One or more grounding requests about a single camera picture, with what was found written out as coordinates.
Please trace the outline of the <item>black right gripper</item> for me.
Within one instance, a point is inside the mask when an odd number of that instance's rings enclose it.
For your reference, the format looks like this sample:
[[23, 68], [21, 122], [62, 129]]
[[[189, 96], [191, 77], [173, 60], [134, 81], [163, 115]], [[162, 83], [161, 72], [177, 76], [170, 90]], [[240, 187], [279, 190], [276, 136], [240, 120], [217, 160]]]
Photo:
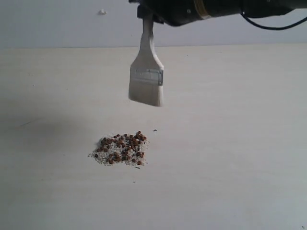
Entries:
[[193, 0], [129, 0], [130, 4], [138, 4], [137, 17], [149, 17], [155, 23], [169, 26], [183, 26], [202, 21]]

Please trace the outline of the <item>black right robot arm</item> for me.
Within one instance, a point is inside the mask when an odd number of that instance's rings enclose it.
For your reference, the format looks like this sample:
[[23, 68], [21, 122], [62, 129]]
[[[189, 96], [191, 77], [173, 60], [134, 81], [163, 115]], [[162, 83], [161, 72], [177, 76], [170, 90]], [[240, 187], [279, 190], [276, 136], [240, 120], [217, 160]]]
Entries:
[[282, 16], [305, 9], [305, 0], [130, 0], [137, 3], [138, 18], [153, 15], [153, 21], [179, 27], [208, 18], [244, 14], [248, 18]]

